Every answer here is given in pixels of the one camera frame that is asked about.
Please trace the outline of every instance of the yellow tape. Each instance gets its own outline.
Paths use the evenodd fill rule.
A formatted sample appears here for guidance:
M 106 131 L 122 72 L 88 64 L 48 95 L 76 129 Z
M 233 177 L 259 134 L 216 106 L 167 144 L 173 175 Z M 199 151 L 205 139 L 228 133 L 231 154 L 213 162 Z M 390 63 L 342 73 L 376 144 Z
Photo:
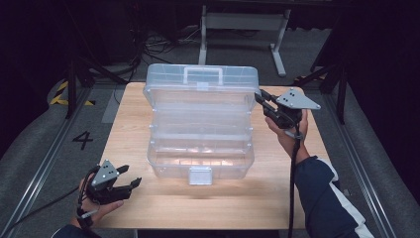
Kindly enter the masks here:
M 50 102 L 50 105 L 53 104 L 59 104 L 59 105 L 68 105 L 68 100 L 60 99 L 62 96 L 62 93 L 68 86 L 68 81 L 65 79 L 63 83 L 59 86 L 59 88 L 56 90 L 55 96 L 53 97 L 52 101 Z M 96 101 L 94 100 L 87 100 L 84 105 L 86 106 L 94 106 L 96 104 Z

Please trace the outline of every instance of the human arm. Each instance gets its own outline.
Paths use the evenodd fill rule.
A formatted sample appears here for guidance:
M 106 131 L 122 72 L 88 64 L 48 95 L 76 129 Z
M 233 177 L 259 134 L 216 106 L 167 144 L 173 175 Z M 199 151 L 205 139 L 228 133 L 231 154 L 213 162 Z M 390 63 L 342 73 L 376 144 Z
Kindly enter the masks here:
M 291 157 L 295 140 L 279 129 L 270 118 L 266 117 L 265 122 Z M 306 137 L 307 110 L 302 110 L 299 131 Z M 339 178 L 330 162 L 316 156 L 310 157 L 304 140 L 300 141 L 300 149 L 296 154 L 294 179 L 310 237 L 372 237 L 363 216 L 339 191 Z
M 79 190 L 81 190 L 83 180 L 80 182 Z M 118 200 L 109 204 L 99 205 L 94 203 L 90 198 L 85 197 L 82 200 L 81 208 L 85 212 L 97 210 L 97 212 L 91 215 L 92 226 L 95 226 L 106 214 L 114 211 L 115 209 L 121 207 L 124 204 L 124 200 Z M 77 215 L 74 214 L 69 224 L 60 228 L 55 232 L 52 238 L 91 238 L 92 236 L 87 234 L 86 231 L 82 230 L 79 222 L 77 221 Z

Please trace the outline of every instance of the dark jacket sleeve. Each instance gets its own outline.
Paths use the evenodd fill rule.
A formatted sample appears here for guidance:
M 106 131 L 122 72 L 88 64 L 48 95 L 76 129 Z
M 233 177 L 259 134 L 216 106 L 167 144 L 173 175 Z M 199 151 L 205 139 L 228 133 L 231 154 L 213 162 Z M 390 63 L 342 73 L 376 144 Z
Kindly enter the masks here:
M 365 219 L 339 191 L 332 165 L 311 157 L 296 165 L 295 184 L 310 237 L 373 237 Z
M 73 225 L 65 225 L 57 230 L 52 238 L 89 238 L 80 228 Z

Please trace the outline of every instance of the number 4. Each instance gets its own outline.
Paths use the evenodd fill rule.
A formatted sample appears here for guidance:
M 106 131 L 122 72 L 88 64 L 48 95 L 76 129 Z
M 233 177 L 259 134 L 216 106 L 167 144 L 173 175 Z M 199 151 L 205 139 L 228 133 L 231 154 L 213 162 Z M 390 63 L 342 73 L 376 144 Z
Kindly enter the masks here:
M 84 147 L 86 146 L 86 142 L 92 142 L 93 139 L 89 139 L 90 136 L 90 132 L 83 132 L 83 134 L 81 134 L 80 136 L 77 136 L 73 139 L 73 142 L 83 142 L 83 144 L 81 145 L 81 150 L 84 150 Z

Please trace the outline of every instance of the metal rail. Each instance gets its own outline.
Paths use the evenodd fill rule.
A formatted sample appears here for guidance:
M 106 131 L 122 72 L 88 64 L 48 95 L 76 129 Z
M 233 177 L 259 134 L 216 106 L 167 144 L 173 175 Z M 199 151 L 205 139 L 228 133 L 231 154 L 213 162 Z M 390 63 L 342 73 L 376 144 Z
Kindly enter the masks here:
M 377 228 L 380 232 L 381 237 L 396 237 L 392 226 L 386 217 L 385 211 L 383 210 L 382 205 L 380 204 L 377 193 L 368 178 L 368 173 L 366 172 L 362 161 L 356 151 L 356 148 L 350 138 L 349 132 L 347 131 L 346 126 L 342 125 L 336 116 L 336 105 L 334 99 L 330 94 L 323 95 L 326 102 L 326 107 L 328 108 L 331 115 L 333 115 L 333 121 L 339 130 L 339 134 L 347 148 L 347 152 L 350 158 L 350 164 L 352 169 L 358 179 L 359 185 L 361 186 L 362 192 L 367 201 L 367 205 L 370 208 L 371 214 L 376 222 Z
M 13 238 L 16 236 L 19 227 L 21 224 L 14 227 L 8 234 L 5 232 L 9 229 L 9 227 L 13 226 L 16 222 L 18 222 L 22 217 L 26 216 L 29 211 L 31 210 L 32 205 L 34 204 L 38 194 L 41 191 L 41 188 L 44 185 L 51 169 L 53 168 L 53 164 L 55 163 L 56 157 L 60 152 L 61 146 L 63 141 L 73 125 L 80 109 L 82 108 L 83 103 L 87 100 L 90 94 L 91 88 L 81 88 L 80 94 L 77 98 L 77 107 L 73 112 L 72 116 L 62 123 L 55 139 L 50 146 L 46 156 L 44 157 L 40 167 L 38 168 L 37 172 L 35 173 L 34 177 L 32 178 L 31 182 L 29 183 L 24 195 L 22 196 L 20 202 L 18 203 L 15 211 L 13 212 L 12 216 L 10 217 L 8 223 L 6 224 L 5 228 L 3 229 L 0 237 L 4 238 Z

